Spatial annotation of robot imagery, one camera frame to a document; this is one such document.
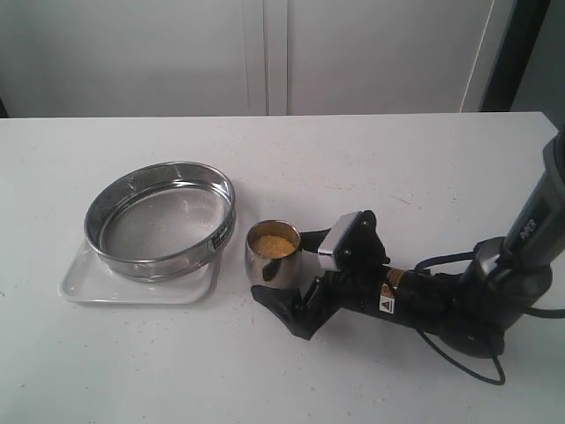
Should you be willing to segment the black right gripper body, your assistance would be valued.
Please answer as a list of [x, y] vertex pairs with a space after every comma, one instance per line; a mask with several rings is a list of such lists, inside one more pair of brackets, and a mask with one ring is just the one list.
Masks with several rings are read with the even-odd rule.
[[376, 215], [371, 210], [360, 211], [361, 216], [345, 242], [343, 269], [327, 271], [313, 279], [302, 297], [305, 304], [305, 324], [309, 340], [340, 309], [423, 330], [416, 312], [402, 307], [395, 300], [394, 313], [381, 309], [385, 297], [381, 289], [389, 285], [387, 273], [392, 270], [390, 259], [377, 231]]

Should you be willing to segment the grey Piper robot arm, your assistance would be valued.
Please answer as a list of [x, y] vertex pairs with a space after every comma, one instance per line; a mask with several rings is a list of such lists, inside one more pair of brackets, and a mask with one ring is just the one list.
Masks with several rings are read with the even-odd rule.
[[522, 316], [564, 316], [560, 309], [535, 306], [564, 249], [562, 133], [546, 144], [543, 159], [544, 173], [504, 237], [396, 269], [377, 234], [376, 215], [355, 212], [329, 229], [303, 234], [300, 248], [317, 254], [323, 270], [306, 292], [263, 282], [252, 287], [252, 297], [303, 339], [348, 309], [435, 335], [471, 357], [498, 356], [506, 330]]

